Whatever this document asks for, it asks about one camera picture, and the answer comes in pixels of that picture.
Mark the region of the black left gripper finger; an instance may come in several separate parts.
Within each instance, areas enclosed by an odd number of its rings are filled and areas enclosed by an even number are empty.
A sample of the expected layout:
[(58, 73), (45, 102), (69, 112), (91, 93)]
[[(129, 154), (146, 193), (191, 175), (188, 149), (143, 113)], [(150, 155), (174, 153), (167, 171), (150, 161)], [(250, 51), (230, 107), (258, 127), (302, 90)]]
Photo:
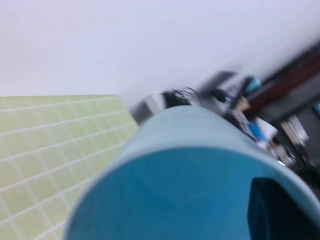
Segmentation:
[(276, 181), (251, 181), (247, 222), (252, 240), (318, 240), (320, 228)]

